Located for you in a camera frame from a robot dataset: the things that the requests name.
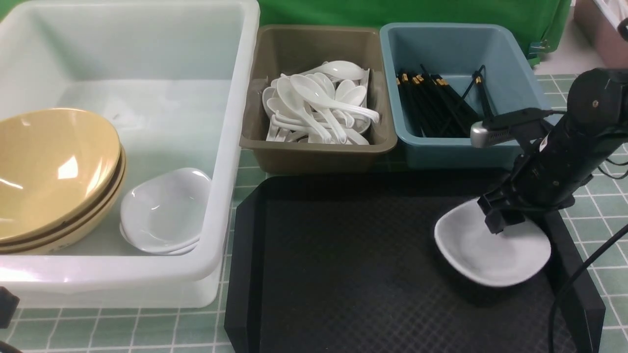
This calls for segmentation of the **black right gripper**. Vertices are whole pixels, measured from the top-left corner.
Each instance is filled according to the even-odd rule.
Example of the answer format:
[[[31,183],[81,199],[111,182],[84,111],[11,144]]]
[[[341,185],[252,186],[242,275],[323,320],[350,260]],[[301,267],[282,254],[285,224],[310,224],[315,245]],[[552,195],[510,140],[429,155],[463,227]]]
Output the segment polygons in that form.
[[[574,205],[574,191],[609,155],[609,124],[565,115],[545,137],[521,150],[512,171],[478,199],[492,234],[524,223],[528,215]]]

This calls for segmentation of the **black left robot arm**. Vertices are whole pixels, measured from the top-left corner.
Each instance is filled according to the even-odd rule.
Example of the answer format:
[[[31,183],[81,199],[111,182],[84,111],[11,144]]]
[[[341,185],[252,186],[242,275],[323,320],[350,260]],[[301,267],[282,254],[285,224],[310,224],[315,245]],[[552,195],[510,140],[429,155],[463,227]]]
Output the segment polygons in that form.
[[[7,329],[13,319],[20,303],[20,298],[11,293],[7,288],[0,287],[0,328]],[[22,353],[20,349],[7,344],[3,340],[0,341],[1,353]]]

